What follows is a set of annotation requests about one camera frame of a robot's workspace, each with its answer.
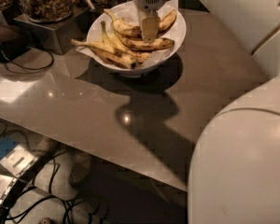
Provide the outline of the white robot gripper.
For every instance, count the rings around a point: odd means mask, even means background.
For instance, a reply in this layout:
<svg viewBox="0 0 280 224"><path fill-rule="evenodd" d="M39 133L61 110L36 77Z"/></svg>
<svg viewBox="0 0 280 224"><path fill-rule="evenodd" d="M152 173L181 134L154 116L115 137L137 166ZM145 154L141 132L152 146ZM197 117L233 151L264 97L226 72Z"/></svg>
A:
<svg viewBox="0 0 280 224"><path fill-rule="evenodd" d="M140 11L138 12L139 25L142 39L146 43L152 43L158 34L160 17L155 10L160 9L167 0L132 0Z"/></svg>

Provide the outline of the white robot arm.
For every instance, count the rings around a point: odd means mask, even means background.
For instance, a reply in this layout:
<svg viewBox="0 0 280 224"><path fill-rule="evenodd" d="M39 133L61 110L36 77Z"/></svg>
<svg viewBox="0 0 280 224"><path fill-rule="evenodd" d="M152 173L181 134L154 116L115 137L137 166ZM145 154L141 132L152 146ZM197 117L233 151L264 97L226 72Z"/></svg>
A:
<svg viewBox="0 0 280 224"><path fill-rule="evenodd" d="M280 0L198 0L269 81L203 130L189 171L187 224L280 224Z"/></svg>

